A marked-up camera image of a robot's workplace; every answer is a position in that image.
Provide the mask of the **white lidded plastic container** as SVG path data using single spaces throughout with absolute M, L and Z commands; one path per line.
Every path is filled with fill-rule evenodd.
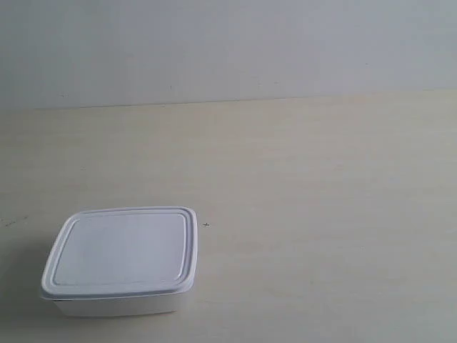
M 192 209 L 79 212 L 64 222 L 49 252 L 41 296 L 70 317 L 175 312 L 187 303 L 197 256 Z

